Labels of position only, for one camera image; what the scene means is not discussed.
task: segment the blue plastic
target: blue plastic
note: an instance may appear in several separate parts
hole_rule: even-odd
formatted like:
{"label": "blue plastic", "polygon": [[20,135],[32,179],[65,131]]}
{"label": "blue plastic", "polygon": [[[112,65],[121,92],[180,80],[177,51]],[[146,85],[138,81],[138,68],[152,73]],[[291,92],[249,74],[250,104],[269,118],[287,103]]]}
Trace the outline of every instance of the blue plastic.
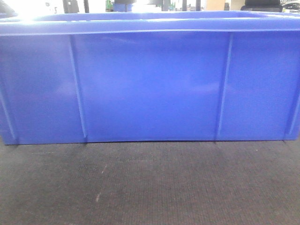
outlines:
{"label": "blue plastic", "polygon": [[293,140],[300,17],[107,13],[0,22],[5,144]]}

